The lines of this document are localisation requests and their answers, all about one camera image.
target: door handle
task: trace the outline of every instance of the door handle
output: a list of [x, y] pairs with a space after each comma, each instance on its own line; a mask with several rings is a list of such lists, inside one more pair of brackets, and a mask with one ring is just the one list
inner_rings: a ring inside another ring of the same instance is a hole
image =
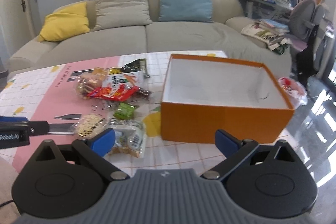
[[26, 2], [24, 0], [21, 0], [21, 6], [22, 6], [22, 10], [25, 13], [26, 12]]

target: table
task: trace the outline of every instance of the table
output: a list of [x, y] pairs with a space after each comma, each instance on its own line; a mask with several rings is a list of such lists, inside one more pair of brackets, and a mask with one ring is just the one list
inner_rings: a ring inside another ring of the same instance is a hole
[[[291, 12], [293, 11], [293, 7], [289, 7], [288, 5], [284, 5], [280, 2], [276, 2], [274, 4], [263, 0], [246, 0], [246, 16], [251, 19], [253, 19], [254, 3], [258, 4], [258, 6], [255, 7], [255, 11], [258, 14], [258, 16], [260, 16], [262, 19], [273, 19], [273, 20], [281, 19], [285, 15], [287, 16], [290, 15]], [[274, 11], [272, 11], [269, 15], [265, 15], [265, 13], [262, 12], [260, 4], [272, 7]]]
[[[78, 75], [81, 71], [90, 70], [95, 66], [121, 67], [133, 60], [146, 58], [151, 77], [145, 80], [144, 88], [153, 93], [149, 102], [141, 105], [135, 112], [135, 119], [144, 121], [147, 126], [144, 157], [138, 159], [126, 154], [113, 154], [106, 155], [105, 159], [130, 176], [133, 176], [138, 168], [193, 168], [197, 174], [202, 174], [225, 159], [214, 144], [170, 142], [160, 137], [160, 101], [172, 53], [215, 54], [217, 57], [226, 57], [222, 51], [152, 52], [86, 60], [25, 72], [12, 78], [0, 93], [0, 115], [27, 117], [35, 121], [46, 120], [53, 124], [69, 123], [55, 120], [56, 116], [75, 113], [85, 115], [92, 111], [100, 111], [95, 109], [93, 99], [83, 100], [77, 96], [73, 89], [75, 77], [72, 75]], [[31, 137], [29, 146], [0, 150], [0, 156], [19, 172], [44, 139], [53, 139], [56, 144], [69, 144], [74, 138], [54, 135]], [[279, 138], [286, 139], [293, 147], [297, 146], [287, 130], [284, 130]]]

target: light blue pillow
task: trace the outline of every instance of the light blue pillow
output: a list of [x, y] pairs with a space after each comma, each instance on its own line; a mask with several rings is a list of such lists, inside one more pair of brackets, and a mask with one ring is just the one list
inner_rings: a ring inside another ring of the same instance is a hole
[[160, 0], [159, 21], [212, 22], [212, 1]]

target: cable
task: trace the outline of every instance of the cable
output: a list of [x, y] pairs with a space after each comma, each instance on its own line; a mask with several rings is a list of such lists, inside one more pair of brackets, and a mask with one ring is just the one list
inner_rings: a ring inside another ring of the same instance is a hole
[[9, 200], [9, 201], [6, 201], [6, 202], [2, 203], [2, 204], [0, 204], [0, 208], [4, 207], [5, 205], [10, 204], [12, 202], [14, 202], [14, 200]]

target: gray gripper housing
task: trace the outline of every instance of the gray gripper housing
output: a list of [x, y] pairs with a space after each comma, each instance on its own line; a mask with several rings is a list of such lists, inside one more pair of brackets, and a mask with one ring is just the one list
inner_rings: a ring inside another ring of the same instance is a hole
[[27, 214], [14, 224], [316, 224], [308, 213], [290, 219], [263, 218], [242, 209], [220, 181], [193, 169], [137, 170], [132, 179], [111, 182], [84, 212], [62, 219]]

